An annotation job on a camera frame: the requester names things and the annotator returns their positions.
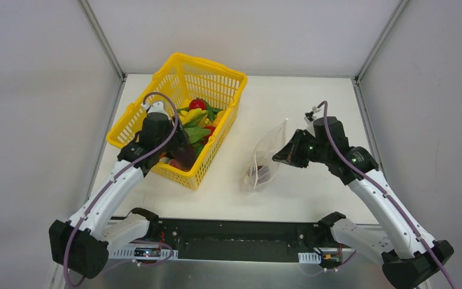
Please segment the clear zip top bag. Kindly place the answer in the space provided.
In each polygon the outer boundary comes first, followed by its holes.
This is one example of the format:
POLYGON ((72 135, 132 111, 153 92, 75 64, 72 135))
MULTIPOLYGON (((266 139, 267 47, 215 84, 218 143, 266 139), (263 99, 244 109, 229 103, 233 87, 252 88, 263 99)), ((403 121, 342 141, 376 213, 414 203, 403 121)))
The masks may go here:
POLYGON ((261 190, 275 178, 279 163, 274 162, 272 156, 287 143, 286 128, 288 121, 289 119, 285 118, 282 123, 269 130, 257 143, 240 183, 240 189, 244 193, 261 190), (268 166, 271 170, 271 177, 262 180, 251 179, 248 175, 251 166, 268 166))

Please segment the dark maroon fruit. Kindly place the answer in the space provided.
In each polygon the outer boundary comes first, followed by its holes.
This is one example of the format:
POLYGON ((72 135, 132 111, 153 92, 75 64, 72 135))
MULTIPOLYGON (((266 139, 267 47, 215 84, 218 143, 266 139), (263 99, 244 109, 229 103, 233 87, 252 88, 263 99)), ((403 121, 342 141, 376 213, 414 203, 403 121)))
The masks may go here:
POLYGON ((271 177, 271 170, 268 166, 251 166, 248 175, 251 179, 268 179, 271 177))

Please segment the yellow plastic basket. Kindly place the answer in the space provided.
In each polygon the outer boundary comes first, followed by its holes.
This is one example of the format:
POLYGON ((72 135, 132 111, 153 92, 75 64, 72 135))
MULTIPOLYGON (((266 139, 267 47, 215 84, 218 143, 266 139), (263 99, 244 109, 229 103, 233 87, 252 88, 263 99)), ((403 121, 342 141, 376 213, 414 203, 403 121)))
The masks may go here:
POLYGON ((185 108, 191 100, 199 98, 212 108, 221 109, 223 113, 219 121, 213 124, 215 131, 209 136, 191 170, 184 172, 168 164, 158 164, 152 169, 167 179, 196 190, 236 119, 247 81, 245 73, 223 64, 180 52, 174 53, 153 74, 141 96, 127 106, 107 133, 106 140, 110 145, 122 148, 133 139, 146 116, 142 104, 145 95, 150 92, 165 94, 177 108, 185 108))

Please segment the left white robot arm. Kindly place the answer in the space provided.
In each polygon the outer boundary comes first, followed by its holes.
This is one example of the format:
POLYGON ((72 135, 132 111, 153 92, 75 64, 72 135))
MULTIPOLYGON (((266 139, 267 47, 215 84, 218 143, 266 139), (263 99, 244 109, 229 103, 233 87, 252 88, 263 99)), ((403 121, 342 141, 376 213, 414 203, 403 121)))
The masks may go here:
POLYGON ((109 256, 123 246, 137 239, 148 244, 158 239, 159 217, 144 208, 132 209, 114 225, 108 222, 125 197, 159 162, 161 154, 184 154, 188 146, 177 116, 147 113, 142 129, 121 149, 99 191, 66 221, 51 224, 48 233, 52 259, 63 266, 68 285, 73 285, 70 272, 92 279, 103 270, 109 256))

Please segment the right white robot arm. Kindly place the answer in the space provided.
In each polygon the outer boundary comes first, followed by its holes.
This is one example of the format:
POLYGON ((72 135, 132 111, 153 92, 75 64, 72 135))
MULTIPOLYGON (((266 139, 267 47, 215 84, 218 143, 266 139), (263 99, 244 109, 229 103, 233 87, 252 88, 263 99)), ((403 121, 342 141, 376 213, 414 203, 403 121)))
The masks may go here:
POLYGON ((293 167, 321 163, 368 207, 385 238, 359 227, 339 212, 318 222, 318 241, 344 244, 378 264, 395 288, 416 288, 432 277, 454 253, 446 240, 436 240, 401 204, 372 155, 350 146, 341 121, 331 116, 298 129, 272 159, 293 167))

